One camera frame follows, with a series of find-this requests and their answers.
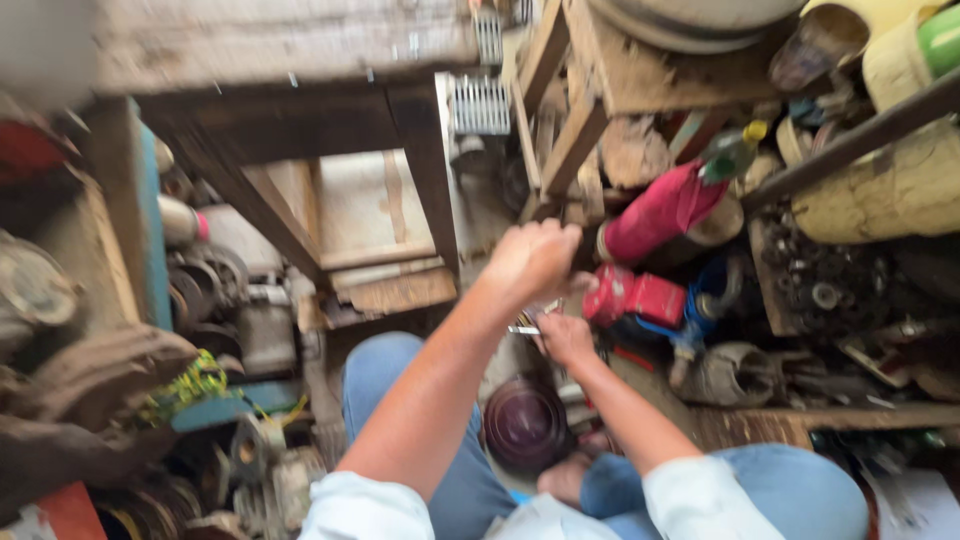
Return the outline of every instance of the knee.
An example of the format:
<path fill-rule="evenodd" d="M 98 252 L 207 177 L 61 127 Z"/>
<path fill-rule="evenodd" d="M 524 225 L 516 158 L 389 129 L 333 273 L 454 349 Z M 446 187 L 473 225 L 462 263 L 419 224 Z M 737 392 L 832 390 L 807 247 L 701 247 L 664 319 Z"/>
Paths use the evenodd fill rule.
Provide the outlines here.
<path fill-rule="evenodd" d="M 399 374 L 423 347 L 423 340 L 405 331 L 388 331 L 361 341 L 347 355 L 344 381 L 358 375 Z"/>
<path fill-rule="evenodd" d="M 804 536 L 806 532 L 789 532 L 809 528 L 821 531 L 810 532 L 820 538 L 860 538 L 865 533 L 869 514 L 863 492 L 829 459 L 780 444 L 751 445 L 718 456 L 733 466 L 756 506 L 787 538 Z"/>

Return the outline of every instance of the red cylinder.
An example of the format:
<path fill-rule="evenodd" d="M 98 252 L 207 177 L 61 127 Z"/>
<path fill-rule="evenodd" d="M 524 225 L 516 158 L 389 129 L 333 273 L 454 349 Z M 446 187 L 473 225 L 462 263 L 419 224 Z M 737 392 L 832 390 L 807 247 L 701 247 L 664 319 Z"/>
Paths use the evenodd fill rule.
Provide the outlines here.
<path fill-rule="evenodd" d="M 600 229 L 598 251 L 606 260 L 635 263 L 657 246 L 685 233 L 720 203 L 727 182 L 703 185 L 693 160 L 657 178 L 623 214 Z"/>

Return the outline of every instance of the metal grille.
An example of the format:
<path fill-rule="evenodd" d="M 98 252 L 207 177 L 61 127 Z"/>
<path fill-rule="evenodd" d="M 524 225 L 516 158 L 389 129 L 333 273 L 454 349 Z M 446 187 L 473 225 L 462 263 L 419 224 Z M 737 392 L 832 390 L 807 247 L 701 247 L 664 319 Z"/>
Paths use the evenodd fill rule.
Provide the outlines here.
<path fill-rule="evenodd" d="M 503 63 L 503 36 L 500 34 L 500 16 L 497 12 L 479 12 L 473 16 L 473 29 L 480 49 L 480 65 Z"/>
<path fill-rule="evenodd" d="M 456 135 L 510 133 L 510 102 L 499 79 L 457 79 L 450 112 Z"/>
<path fill-rule="evenodd" d="M 520 26 L 534 22 L 534 0 L 516 0 L 514 3 L 514 22 Z"/>

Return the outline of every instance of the right hand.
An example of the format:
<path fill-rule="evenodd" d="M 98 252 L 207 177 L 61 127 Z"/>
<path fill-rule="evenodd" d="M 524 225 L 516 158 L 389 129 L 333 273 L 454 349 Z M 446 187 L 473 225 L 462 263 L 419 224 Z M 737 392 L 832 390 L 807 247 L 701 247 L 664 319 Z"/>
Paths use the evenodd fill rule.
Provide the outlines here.
<path fill-rule="evenodd" d="M 590 325 L 580 317 L 559 313 L 546 313 L 537 317 L 540 339 L 536 339 L 540 352 L 549 355 L 567 369 L 599 360 L 593 350 L 593 334 Z"/>

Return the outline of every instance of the green bottle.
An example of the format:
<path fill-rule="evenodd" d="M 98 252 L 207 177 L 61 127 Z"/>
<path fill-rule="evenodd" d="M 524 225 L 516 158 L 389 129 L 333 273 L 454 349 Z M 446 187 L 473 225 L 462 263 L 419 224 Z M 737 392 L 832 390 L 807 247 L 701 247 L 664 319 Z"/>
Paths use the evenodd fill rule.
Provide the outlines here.
<path fill-rule="evenodd" d="M 747 172 L 756 159 L 756 147 L 767 136 L 767 124 L 754 120 L 743 130 L 720 132 L 700 155 L 706 163 L 700 168 L 704 185 L 719 184 Z"/>

